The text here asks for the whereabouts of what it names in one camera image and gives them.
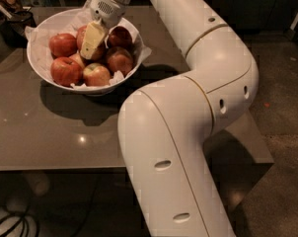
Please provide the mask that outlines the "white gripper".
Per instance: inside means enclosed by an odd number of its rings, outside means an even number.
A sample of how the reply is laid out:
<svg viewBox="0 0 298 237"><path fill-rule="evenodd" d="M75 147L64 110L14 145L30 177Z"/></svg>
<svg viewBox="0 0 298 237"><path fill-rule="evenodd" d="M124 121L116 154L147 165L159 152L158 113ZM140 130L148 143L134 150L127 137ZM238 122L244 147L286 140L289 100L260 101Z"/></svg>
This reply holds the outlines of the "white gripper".
<svg viewBox="0 0 298 237"><path fill-rule="evenodd" d="M85 59L93 59L99 54L110 28L116 26L125 13L125 6L115 0L91 0L92 21L87 25L80 54Z"/></svg>

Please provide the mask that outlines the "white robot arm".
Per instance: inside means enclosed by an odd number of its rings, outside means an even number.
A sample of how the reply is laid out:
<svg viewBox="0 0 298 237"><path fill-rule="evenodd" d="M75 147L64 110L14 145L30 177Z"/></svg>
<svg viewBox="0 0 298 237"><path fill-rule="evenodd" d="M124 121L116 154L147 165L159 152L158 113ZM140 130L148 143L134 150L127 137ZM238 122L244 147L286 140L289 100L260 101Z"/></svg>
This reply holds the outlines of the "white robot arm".
<svg viewBox="0 0 298 237"><path fill-rule="evenodd" d="M209 136L256 96L257 64L203 0L150 0L189 70L133 92L117 130L122 157L152 237L236 237L203 153ZM92 0L114 26L130 0Z"/></svg>

